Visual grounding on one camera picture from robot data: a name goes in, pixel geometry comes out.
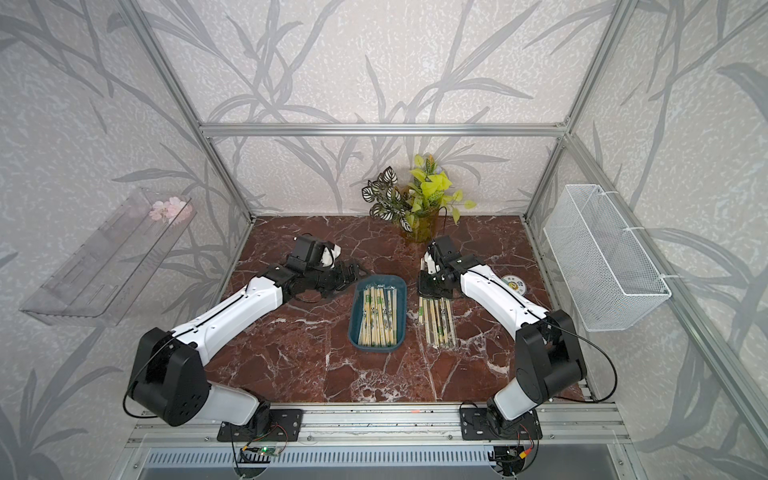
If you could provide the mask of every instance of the red marble tabletop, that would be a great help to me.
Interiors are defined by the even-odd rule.
[[[257,219],[225,296],[271,263],[280,263],[302,233],[331,240],[342,258],[355,257],[373,273],[408,284],[406,339],[395,352],[364,353],[347,339],[352,291],[332,300],[291,300],[257,320],[207,365],[212,382],[239,387],[272,402],[484,402],[515,376],[515,343],[474,300],[453,302],[457,349],[425,341],[416,319],[415,279],[421,244],[371,217],[264,217]],[[537,263],[520,217],[449,219],[446,233],[464,254],[474,253],[499,276],[521,277],[526,296],[549,308]],[[572,386],[562,393],[580,399]]]

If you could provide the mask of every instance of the round sticker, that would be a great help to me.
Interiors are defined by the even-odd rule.
[[[504,275],[502,280],[504,280],[515,292],[525,295],[525,282],[519,276]]]

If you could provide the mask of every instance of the wire mesh basket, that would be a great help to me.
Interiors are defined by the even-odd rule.
[[[599,185],[566,185],[544,233],[590,332],[626,330],[671,295]]]

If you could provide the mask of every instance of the white robot arm segment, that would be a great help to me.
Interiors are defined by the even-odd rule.
[[[429,269],[420,273],[422,296],[452,298],[453,290],[460,290],[515,340],[515,378],[488,400],[489,424],[497,432],[514,435],[518,418],[584,378],[581,347],[565,312],[549,312],[519,295],[474,255],[461,255],[448,237],[433,240],[425,260]]]
[[[309,235],[294,240],[284,264],[269,266],[213,309],[170,332],[155,328],[145,333],[125,396],[172,426],[197,418],[253,424],[255,432],[261,431],[269,403],[208,382],[205,365],[238,333],[295,295],[317,290],[332,296],[367,274],[355,260],[337,261],[341,249],[333,243]]]

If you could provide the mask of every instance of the leaf-patterned wallpaper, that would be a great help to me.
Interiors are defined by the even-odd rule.
[[[550,137],[225,137],[224,163],[258,215],[367,214],[366,180],[392,166],[414,168],[412,142],[432,152],[465,197],[471,214],[520,215],[554,148]]]
[[[103,479],[135,421],[139,337],[207,308],[247,220],[139,44],[93,0],[0,3],[0,478]],[[114,328],[46,326],[21,303],[136,187],[197,215]]]
[[[649,5],[633,13],[575,130],[768,392],[768,2]],[[541,227],[568,183],[584,177],[566,157],[532,219],[545,253]],[[615,398],[649,477],[768,478],[768,459],[668,307],[591,339],[617,363]],[[609,389],[610,370],[588,355],[593,383]]]
[[[203,121],[562,121],[613,1],[141,0]]]
[[[200,119],[293,123],[563,121],[614,0],[141,0]],[[116,18],[112,28],[120,28]],[[255,214],[367,211],[360,181],[416,153],[477,214],[524,212],[554,141],[219,138]]]

